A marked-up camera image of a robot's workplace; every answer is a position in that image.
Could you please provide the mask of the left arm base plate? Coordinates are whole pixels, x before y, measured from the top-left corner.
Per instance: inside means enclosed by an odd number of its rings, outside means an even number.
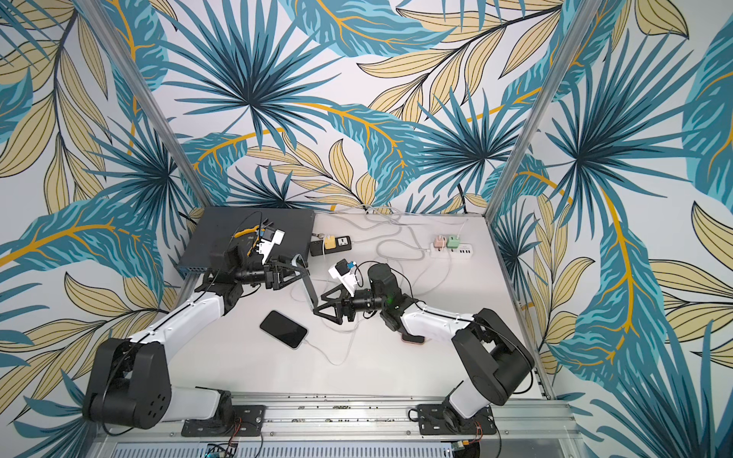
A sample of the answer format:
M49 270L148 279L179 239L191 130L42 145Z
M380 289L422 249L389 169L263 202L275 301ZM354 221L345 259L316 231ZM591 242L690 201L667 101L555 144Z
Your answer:
M265 405L231 406L208 420L186 420L183 437L256 437L263 429Z

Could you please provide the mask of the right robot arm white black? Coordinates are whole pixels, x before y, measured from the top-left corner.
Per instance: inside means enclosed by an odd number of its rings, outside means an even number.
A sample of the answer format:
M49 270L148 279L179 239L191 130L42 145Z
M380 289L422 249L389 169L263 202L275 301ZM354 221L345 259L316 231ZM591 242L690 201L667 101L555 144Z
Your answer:
M372 263L370 285L360 288L356 270L356 264L346 261L333 265L329 274L339 284L322 294L305 274L312 313L343 324L354 321L359 312L375 312L406 343L451 343L466 372L466 379L441 405L443 417L454 427L476 419L489 406L505 405L532 374L532 355L496 311L483 308L466 315L429 307L412 290L402 290L399 281L404 275L386 263Z

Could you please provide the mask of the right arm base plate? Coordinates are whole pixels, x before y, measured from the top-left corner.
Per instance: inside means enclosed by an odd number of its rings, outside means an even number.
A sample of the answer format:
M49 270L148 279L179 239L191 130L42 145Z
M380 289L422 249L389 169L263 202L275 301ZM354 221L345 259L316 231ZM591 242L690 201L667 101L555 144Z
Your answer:
M481 436L496 434L492 409L481 408L474 416L463 418L447 404L417 405L410 414L424 436Z

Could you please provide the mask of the black phone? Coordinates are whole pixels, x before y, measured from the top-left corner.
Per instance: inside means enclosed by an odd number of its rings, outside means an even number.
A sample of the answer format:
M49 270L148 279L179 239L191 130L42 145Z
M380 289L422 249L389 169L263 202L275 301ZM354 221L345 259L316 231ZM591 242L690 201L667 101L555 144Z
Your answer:
M309 288L305 289L305 293L307 294L307 301L310 304L310 308L313 310L315 307L319 305L319 297L316 293L315 287L310 278L310 274L309 274Z
M260 324L260 330L291 349L305 341L308 330L277 310L270 311Z

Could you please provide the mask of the white charging cable pink phone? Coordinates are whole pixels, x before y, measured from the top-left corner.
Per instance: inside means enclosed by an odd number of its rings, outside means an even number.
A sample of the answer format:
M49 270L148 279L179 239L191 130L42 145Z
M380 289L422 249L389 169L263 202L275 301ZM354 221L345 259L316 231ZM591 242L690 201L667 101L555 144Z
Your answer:
M431 257L425 269L412 281L414 293L418 297L435 292L452 273L452 250L448 247L431 248Z

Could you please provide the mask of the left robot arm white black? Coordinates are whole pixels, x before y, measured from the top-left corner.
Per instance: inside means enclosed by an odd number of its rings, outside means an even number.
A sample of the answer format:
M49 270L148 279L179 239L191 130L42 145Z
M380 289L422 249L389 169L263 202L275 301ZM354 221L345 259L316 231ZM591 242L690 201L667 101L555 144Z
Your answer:
M301 281L317 300L308 263L301 255L245 261L230 253L227 271L210 273L183 305L145 330L125 339L110 338L95 353L82 404L85 420L109 429L152 429L183 422L194 431L230 431L237 421L232 395L223 389L176 387L168 364L204 328L231 312L247 285L280 290Z

